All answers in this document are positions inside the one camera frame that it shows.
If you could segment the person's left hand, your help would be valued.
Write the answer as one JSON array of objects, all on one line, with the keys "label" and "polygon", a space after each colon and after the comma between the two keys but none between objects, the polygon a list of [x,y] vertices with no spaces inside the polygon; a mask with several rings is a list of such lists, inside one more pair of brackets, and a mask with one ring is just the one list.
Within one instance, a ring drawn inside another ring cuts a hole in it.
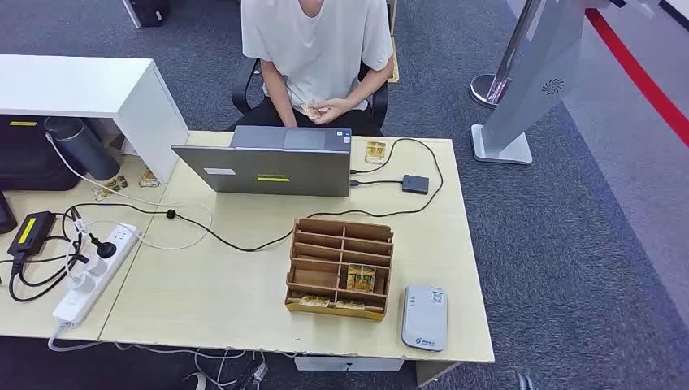
[{"label": "person's left hand", "polygon": [[315,124],[329,124],[346,114],[352,109],[349,99],[333,98],[322,102],[315,102],[312,107],[319,112],[319,116],[313,119]]}]

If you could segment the person's right hand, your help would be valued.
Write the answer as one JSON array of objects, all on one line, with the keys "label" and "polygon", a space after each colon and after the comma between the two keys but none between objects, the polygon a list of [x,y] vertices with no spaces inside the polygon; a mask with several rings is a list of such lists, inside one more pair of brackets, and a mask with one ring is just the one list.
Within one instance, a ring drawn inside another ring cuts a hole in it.
[{"label": "person's right hand", "polygon": [[292,110],[298,127],[313,128],[316,126],[314,120],[318,118],[318,112],[314,111],[310,103],[302,103],[298,106],[293,106]]}]

